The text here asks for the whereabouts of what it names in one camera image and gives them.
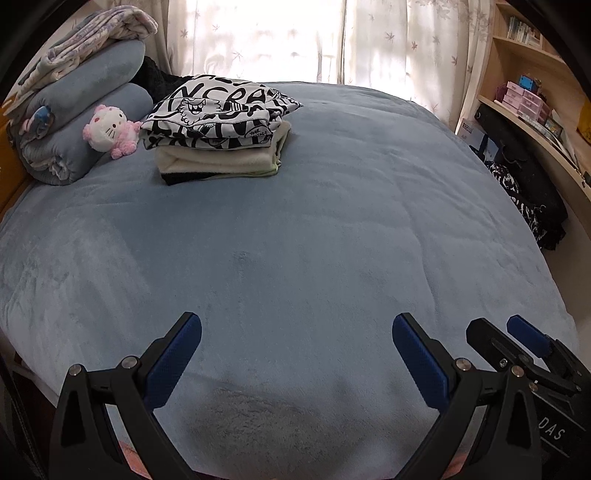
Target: black and white fabric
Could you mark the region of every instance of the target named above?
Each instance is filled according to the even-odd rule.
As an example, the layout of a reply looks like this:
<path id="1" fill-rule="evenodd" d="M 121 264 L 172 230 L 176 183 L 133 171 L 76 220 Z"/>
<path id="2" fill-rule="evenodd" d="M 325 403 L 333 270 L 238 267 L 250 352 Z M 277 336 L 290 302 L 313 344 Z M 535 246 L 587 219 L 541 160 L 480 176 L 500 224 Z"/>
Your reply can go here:
<path id="1" fill-rule="evenodd" d="M 535 241 L 538 246 L 546 248 L 544 245 L 544 237 L 546 236 L 546 230 L 540 225 L 535 208 L 531 205 L 526 205 L 523 198 L 519 194 L 519 184 L 514 179 L 513 175 L 509 173 L 506 167 L 499 165 L 493 161 L 485 161 L 484 165 L 493 174 L 494 178 L 501 184 L 505 189 L 517 209 L 521 212 L 527 225 L 530 227 L 531 232 L 534 234 Z"/>
<path id="2" fill-rule="evenodd" d="M 142 125 L 142 137 L 146 148 L 268 147 L 282 116 L 299 107 L 293 98 L 260 83 L 198 75 L 155 105 Z"/>

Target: blue gripper pad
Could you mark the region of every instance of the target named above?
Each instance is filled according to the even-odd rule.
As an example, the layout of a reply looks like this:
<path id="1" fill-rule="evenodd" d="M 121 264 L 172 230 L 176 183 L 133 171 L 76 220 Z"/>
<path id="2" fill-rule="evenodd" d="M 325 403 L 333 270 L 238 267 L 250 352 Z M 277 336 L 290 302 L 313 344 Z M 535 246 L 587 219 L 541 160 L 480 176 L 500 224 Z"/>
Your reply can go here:
<path id="1" fill-rule="evenodd" d="M 427 406 L 445 410 L 449 404 L 447 376 L 403 315 L 394 319 L 392 340 Z"/>
<path id="2" fill-rule="evenodd" d="M 538 358 L 552 353 L 549 338 L 519 315 L 513 315 L 507 321 L 507 332 Z"/>
<path id="3" fill-rule="evenodd" d="M 201 342 L 201 332 L 201 320 L 191 313 L 146 376 L 144 405 L 147 410 L 166 405 Z"/>

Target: metal screw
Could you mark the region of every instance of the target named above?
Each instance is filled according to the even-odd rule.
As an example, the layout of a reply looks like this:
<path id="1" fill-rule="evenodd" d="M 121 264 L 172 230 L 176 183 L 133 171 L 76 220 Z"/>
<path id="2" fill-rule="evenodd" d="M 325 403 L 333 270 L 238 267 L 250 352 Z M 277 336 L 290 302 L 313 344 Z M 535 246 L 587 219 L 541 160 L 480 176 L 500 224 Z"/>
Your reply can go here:
<path id="1" fill-rule="evenodd" d="M 138 364 L 138 359 L 134 356 L 126 356 L 122 361 L 121 361 L 121 366 L 123 368 L 133 368 Z"/>
<path id="2" fill-rule="evenodd" d="M 78 375 L 80 372 L 82 372 L 82 365 L 80 364 L 74 364 L 68 369 L 68 373 L 73 377 Z"/>
<path id="3" fill-rule="evenodd" d="M 511 373 L 516 377 L 523 377 L 525 375 L 525 372 L 519 365 L 513 365 L 511 367 Z"/>
<path id="4" fill-rule="evenodd" d="M 458 358 L 456 360 L 456 367 L 458 367 L 463 372 L 467 372 L 468 370 L 470 370 L 472 368 L 472 364 L 466 358 Z"/>

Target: black and white printed shirt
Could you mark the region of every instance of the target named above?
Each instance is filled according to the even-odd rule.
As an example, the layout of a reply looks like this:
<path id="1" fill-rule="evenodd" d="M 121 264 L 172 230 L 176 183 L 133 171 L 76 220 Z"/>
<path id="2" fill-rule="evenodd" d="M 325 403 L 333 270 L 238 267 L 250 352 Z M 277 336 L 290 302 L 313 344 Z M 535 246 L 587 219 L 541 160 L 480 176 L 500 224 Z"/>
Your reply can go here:
<path id="1" fill-rule="evenodd" d="M 198 75 L 154 106 L 142 137 L 148 149 L 267 147 L 281 117 L 299 107 L 293 98 L 260 83 Z"/>

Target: wooden bed frame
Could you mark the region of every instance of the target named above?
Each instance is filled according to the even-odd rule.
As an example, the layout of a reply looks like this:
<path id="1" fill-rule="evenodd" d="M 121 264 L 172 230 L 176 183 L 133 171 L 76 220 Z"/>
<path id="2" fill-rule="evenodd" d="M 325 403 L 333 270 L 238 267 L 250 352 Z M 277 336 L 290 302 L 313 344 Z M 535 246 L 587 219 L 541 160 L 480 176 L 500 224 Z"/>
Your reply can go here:
<path id="1" fill-rule="evenodd" d="M 4 116 L 6 108 L 3 106 L 0 109 L 0 221 L 32 181 L 8 141 L 8 119 Z"/>

